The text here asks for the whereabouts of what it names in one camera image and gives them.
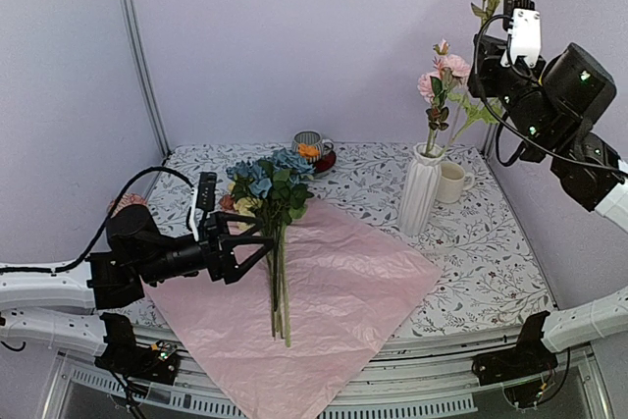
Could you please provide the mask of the artificial flower bouquet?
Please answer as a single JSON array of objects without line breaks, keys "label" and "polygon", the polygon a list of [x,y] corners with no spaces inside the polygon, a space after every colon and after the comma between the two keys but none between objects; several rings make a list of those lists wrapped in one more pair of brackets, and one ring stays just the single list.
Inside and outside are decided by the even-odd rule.
[{"label": "artificial flower bouquet", "polygon": [[287,229],[307,211],[313,197],[313,166],[299,153],[280,148],[256,160],[241,160],[226,170],[233,210],[261,220],[260,235],[274,248],[266,255],[272,304],[272,336],[291,346],[286,260]]}]

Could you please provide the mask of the pink rose flower stem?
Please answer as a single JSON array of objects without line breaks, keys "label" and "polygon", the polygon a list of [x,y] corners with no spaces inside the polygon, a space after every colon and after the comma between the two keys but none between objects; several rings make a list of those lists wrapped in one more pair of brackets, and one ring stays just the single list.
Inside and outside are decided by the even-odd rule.
[{"label": "pink rose flower stem", "polygon": [[436,43],[433,50],[433,69],[421,75],[417,83],[420,95],[428,103],[428,137],[423,155],[429,158],[442,154],[436,147],[438,135],[449,128],[450,109],[447,102],[456,102],[450,96],[466,84],[471,72],[467,61],[450,51],[446,39]]}]

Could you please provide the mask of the purple pink wrapping paper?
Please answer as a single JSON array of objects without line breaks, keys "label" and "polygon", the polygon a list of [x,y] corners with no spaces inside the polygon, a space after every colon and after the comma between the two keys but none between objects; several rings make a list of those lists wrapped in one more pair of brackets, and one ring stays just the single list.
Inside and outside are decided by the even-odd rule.
[{"label": "purple pink wrapping paper", "polygon": [[313,418],[435,287],[419,251],[329,203],[288,228],[290,343],[272,337],[266,267],[227,285],[176,278],[148,290],[211,381],[249,418]]}]

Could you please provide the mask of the yellow poppy flower stem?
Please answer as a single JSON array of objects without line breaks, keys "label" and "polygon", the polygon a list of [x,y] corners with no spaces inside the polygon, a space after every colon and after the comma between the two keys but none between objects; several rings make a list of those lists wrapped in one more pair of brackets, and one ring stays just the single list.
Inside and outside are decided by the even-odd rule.
[{"label": "yellow poppy flower stem", "polygon": [[485,125],[496,125],[497,119],[489,111],[487,106],[481,101],[473,101],[467,92],[452,92],[448,102],[454,105],[454,114],[451,131],[445,142],[445,149],[441,152],[444,155],[451,146],[473,125],[484,123]]}]

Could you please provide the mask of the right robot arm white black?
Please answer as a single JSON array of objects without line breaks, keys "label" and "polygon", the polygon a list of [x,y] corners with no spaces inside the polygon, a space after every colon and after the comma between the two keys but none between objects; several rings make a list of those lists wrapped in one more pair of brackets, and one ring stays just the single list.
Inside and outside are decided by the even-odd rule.
[{"label": "right robot arm white black", "polygon": [[[596,32],[543,35],[551,59],[575,42],[613,76],[617,96],[594,131],[621,157],[627,155],[627,46]],[[609,220],[584,210],[561,188],[550,163],[490,161],[561,308],[575,307],[627,285],[627,235]]]}]

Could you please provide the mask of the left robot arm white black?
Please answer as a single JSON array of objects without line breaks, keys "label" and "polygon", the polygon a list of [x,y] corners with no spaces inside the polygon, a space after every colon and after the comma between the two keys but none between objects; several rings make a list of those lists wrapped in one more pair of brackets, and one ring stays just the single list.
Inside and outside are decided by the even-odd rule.
[{"label": "left robot arm white black", "polygon": [[261,222],[215,212],[185,236],[165,236],[148,208],[133,204],[106,224],[109,249],[76,266],[1,270],[1,338],[104,355],[126,374],[145,366],[130,320],[118,314],[144,297],[147,286],[206,272],[213,282],[239,281],[274,247]]}]

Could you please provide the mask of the white ribbed vase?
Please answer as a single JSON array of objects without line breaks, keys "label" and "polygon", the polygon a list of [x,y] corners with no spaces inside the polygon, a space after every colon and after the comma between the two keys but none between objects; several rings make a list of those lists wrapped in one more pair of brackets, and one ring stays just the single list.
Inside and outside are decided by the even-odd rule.
[{"label": "white ribbed vase", "polygon": [[407,167],[397,215],[397,225],[407,236],[418,236],[425,230],[442,175],[444,149],[435,145],[428,155],[426,149],[426,143],[416,144]]}]

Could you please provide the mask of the red patterned bowl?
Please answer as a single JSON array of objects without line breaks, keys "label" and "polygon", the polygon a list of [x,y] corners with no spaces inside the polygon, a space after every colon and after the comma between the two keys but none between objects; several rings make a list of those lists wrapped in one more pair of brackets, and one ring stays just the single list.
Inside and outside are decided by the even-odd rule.
[{"label": "red patterned bowl", "polygon": [[108,206],[108,211],[113,211],[113,216],[122,211],[124,208],[132,205],[142,205],[147,207],[147,200],[136,193],[125,193],[118,203],[112,200]]}]

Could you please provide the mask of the cream mug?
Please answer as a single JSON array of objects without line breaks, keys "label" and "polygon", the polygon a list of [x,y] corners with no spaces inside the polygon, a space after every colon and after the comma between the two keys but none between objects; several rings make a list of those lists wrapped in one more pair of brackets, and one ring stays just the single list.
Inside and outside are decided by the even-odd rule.
[{"label": "cream mug", "polygon": [[438,185],[436,200],[444,204],[457,202],[464,191],[475,184],[475,175],[453,162],[441,163],[441,178]]}]

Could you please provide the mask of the dark red saucer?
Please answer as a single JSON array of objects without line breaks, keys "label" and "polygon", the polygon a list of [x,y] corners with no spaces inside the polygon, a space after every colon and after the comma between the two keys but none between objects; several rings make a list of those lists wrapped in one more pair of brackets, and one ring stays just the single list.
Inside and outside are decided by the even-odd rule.
[{"label": "dark red saucer", "polygon": [[316,161],[313,164],[314,175],[322,176],[328,171],[330,171],[337,162],[337,154],[334,150],[326,153],[320,160]]}]

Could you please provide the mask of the floral patterned tablecloth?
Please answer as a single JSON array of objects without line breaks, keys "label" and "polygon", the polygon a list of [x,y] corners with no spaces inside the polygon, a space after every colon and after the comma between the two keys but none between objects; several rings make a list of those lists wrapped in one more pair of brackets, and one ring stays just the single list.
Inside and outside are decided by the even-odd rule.
[{"label": "floral patterned tablecloth", "polygon": [[[406,143],[337,143],[337,162],[310,190],[382,232],[421,252],[443,273],[434,289],[406,318],[392,339],[508,332],[531,314],[554,308],[553,296],[514,213],[490,168],[474,147],[454,144],[447,161],[475,176],[454,204],[435,202],[426,230],[406,236],[396,223],[406,168]],[[180,146],[166,162],[198,182],[201,171],[218,174],[217,193],[227,192],[225,168],[253,159],[279,144]],[[162,233],[187,233],[188,187],[161,174],[147,195]]]}]

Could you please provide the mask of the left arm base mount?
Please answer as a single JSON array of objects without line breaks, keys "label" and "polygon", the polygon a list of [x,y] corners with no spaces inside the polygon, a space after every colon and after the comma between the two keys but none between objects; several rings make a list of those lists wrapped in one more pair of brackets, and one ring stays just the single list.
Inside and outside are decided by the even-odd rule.
[{"label": "left arm base mount", "polygon": [[178,375],[181,357],[161,347],[132,343],[108,343],[102,355],[94,360],[102,370],[123,377],[172,386]]}]

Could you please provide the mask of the front aluminium rail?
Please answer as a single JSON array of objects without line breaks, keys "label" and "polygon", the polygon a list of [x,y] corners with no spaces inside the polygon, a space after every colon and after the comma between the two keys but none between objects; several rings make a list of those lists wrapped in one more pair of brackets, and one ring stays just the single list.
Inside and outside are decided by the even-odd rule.
[{"label": "front aluminium rail", "polygon": [[[551,371],[483,385],[472,371],[479,353],[512,346],[393,340],[316,418],[614,418],[602,372],[586,344],[558,354]],[[60,352],[39,418],[246,418],[182,351],[171,385],[99,369],[82,354]]]}]

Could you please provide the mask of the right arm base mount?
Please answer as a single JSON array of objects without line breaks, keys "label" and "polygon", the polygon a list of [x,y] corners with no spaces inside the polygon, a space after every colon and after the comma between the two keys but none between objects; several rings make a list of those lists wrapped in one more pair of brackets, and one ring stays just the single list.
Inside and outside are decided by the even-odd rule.
[{"label": "right arm base mount", "polygon": [[517,344],[474,356],[471,372],[481,386],[502,385],[506,401],[523,410],[544,402],[557,366],[556,355],[541,343]]}]

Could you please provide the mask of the left aluminium frame post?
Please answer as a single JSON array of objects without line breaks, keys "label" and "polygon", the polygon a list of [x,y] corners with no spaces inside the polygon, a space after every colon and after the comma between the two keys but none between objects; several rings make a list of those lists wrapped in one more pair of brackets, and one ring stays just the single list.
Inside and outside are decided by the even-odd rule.
[{"label": "left aluminium frame post", "polygon": [[140,93],[146,108],[148,122],[163,158],[171,153],[166,128],[158,107],[134,0],[120,0],[122,15],[130,45],[131,57],[137,75]]}]

